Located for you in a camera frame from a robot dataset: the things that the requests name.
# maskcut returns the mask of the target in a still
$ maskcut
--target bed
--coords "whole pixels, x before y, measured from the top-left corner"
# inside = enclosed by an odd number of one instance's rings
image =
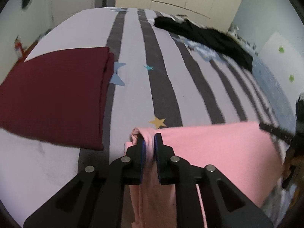
[[[167,127],[239,121],[278,125],[249,71],[226,56],[206,62],[167,31],[154,27],[157,15],[135,8],[84,10],[54,28],[27,57],[108,46],[115,61],[126,65],[118,70],[125,86],[108,88],[103,151],[52,145],[0,130],[0,199],[20,226],[86,166],[106,171],[109,162],[123,156],[134,127],[153,126],[155,119],[165,119]],[[285,146],[274,146],[283,160]],[[275,221],[282,201],[279,187],[272,194],[268,209],[275,210],[270,212]]]

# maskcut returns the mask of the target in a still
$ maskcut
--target white wall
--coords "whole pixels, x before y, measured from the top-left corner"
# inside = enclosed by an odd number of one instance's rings
[[[22,0],[8,1],[0,13],[0,83],[18,60],[16,37],[19,35],[22,45],[29,47],[50,27],[49,0],[32,0],[26,10],[22,10]]]
[[[279,52],[283,46],[284,53]],[[295,115],[295,102],[304,92],[304,59],[278,32],[275,32],[259,53],[259,58],[267,65],[276,81],[280,84]]]
[[[304,25],[289,0],[243,0],[232,23],[257,51],[279,32],[304,58]]]

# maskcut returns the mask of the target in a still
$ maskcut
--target maroon towel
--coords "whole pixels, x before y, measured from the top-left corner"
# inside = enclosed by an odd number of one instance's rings
[[[20,63],[0,86],[0,127],[27,138],[103,150],[113,65],[108,47],[55,51]]]

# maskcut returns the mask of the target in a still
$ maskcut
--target light blue wall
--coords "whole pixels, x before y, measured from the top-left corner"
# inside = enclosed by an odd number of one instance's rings
[[[304,25],[289,0],[243,0],[232,23],[257,51],[277,31],[304,58]]]

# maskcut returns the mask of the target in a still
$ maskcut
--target gray stripe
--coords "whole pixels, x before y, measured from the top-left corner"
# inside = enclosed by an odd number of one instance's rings
[[[176,34],[170,33],[170,35],[173,38],[178,38]],[[183,57],[186,68],[189,71],[197,90],[204,100],[212,124],[225,123],[222,111],[218,107],[215,96],[208,82],[203,76],[198,63],[192,58],[187,47],[183,43],[177,42],[176,40],[174,40],[174,42],[178,47],[181,56]]]
[[[240,118],[240,121],[247,121],[247,116],[243,110],[243,107],[241,105],[241,102],[238,98],[238,96],[236,95],[230,81],[228,80],[228,78],[226,77],[226,75],[218,68],[217,64],[214,62],[214,60],[210,60],[210,64],[211,66],[214,68],[214,70],[217,72],[218,76],[220,77],[224,88],[226,89],[226,92],[237,112],[237,115]]]
[[[162,52],[143,9],[138,10],[138,19],[145,42],[146,64],[154,69],[148,71],[154,114],[159,119],[165,118],[165,125],[168,127],[182,126],[177,99],[168,78]]]
[[[257,90],[256,86],[254,85],[253,81],[249,78],[249,76],[247,75],[247,73],[244,71],[243,68],[241,68],[241,70],[243,71],[243,73],[245,74],[246,78],[249,80],[249,82],[251,83],[251,85],[253,86],[253,89],[254,89],[254,92],[256,93],[262,107],[263,107],[263,110],[265,111],[266,115],[268,116],[269,120],[270,120],[270,123],[275,126],[275,122],[273,120],[273,118],[271,117],[270,113],[269,113],[269,109],[267,109],[262,97],[261,97],[261,94],[259,93],[259,91]],[[280,145],[279,145],[279,142],[277,140],[277,138],[275,139],[274,141],[274,146],[275,146],[275,149],[276,149],[276,152],[277,154],[279,155],[279,157],[281,159],[284,159],[283,157],[283,154],[282,154],[282,150],[280,149]]]
[[[263,107],[263,110],[265,111],[266,115],[268,116],[268,118],[269,118],[271,124],[272,124],[272,125],[275,125],[273,118],[272,118],[272,117],[270,116],[270,114],[269,114],[269,109],[266,107],[266,105],[265,105],[265,103],[264,103],[264,101],[263,101],[263,99],[262,99],[262,97],[261,97],[259,91],[258,91],[257,88],[255,87],[255,85],[254,85],[254,83],[252,82],[252,80],[248,77],[248,75],[247,75],[247,73],[244,71],[244,69],[241,68],[241,70],[243,71],[244,75],[246,76],[246,78],[249,80],[249,82],[250,82],[251,85],[253,86],[254,92],[256,93],[256,95],[257,95],[257,97],[258,97],[258,99],[259,99],[259,101],[260,101],[260,103],[261,103],[261,105],[262,105],[262,107]]]
[[[223,60],[225,60],[225,61],[228,63],[228,68],[229,68],[229,70],[230,70],[231,73],[235,76],[235,78],[236,78],[237,81],[239,82],[241,88],[243,89],[243,91],[245,92],[245,94],[247,95],[247,97],[249,98],[249,100],[250,100],[250,102],[251,102],[251,104],[252,104],[252,106],[253,106],[253,108],[254,108],[254,110],[255,110],[255,113],[256,113],[256,115],[257,115],[257,117],[258,117],[259,122],[264,122],[263,119],[262,119],[262,116],[261,116],[261,114],[259,113],[259,110],[258,110],[258,108],[257,108],[257,104],[256,104],[256,102],[254,101],[253,96],[251,95],[251,92],[250,92],[250,90],[248,89],[246,83],[243,81],[243,79],[241,78],[241,76],[239,75],[239,73],[235,70],[235,68],[234,68],[231,64],[229,64],[229,62],[227,61],[227,59],[226,59],[222,54],[219,54],[219,55],[220,55],[220,57],[221,57]],[[278,143],[277,140],[274,141],[274,147],[275,147],[275,150],[276,150],[277,154],[279,155],[279,157],[282,158],[282,157],[283,157],[283,156],[282,156],[282,152],[281,152],[281,150],[280,150],[280,146],[279,146],[279,143]]]
[[[170,16],[171,16],[175,21],[177,21],[177,22],[180,21],[175,15],[170,14]]]
[[[151,24],[150,18],[155,17],[155,12],[148,9],[145,12]],[[168,77],[175,92],[183,126],[210,125],[211,121],[204,101],[185,66],[174,40],[167,31],[159,30],[153,26],[152,28],[158,40]]]
[[[125,15],[125,11],[118,12],[106,44],[106,46],[110,48],[110,51],[114,53],[115,61],[118,61],[119,59]],[[110,127],[114,92],[115,84],[110,83],[107,91],[107,98],[104,109],[105,113],[103,118],[102,144],[104,149],[103,151],[95,151],[81,148],[78,159],[78,172],[82,171],[88,165],[98,167],[99,169],[102,169],[104,173],[108,171],[110,157]]]
[[[262,90],[262,88],[260,87],[260,85],[258,84],[257,80],[255,79],[255,77],[253,76],[253,74],[251,74],[251,72],[249,72],[248,70],[243,69],[244,72],[246,73],[246,76],[251,79],[253,85],[255,86],[255,88],[257,89],[257,91],[259,92],[264,104],[266,105],[266,109],[268,110],[268,113],[270,115],[270,117],[273,120],[273,124],[275,126],[279,125],[278,119],[274,113],[274,109],[272,104],[270,104],[270,101],[268,100],[268,98],[266,97],[264,91]]]
[[[219,56],[221,57],[221,59],[223,59],[225,62],[228,63],[227,59],[219,53]],[[240,84],[241,88],[243,89],[244,93],[247,95],[247,97],[250,100],[250,103],[252,104],[254,111],[256,113],[256,116],[259,120],[259,122],[262,122],[263,119],[261,117],[261,114],[259,113],[258,109],[257,109],[257,105],[247,87],[247,85],[245,84],[245,82],[243,81],[243,79],[241,78],[241,76],[239,75],[239,73],[234,69],[234,67],[231,64],[227,64],[227,67],[229,68],[230,72],[234,75],[234,77],[236,78],[236,80],[238,81],[238,83]]]

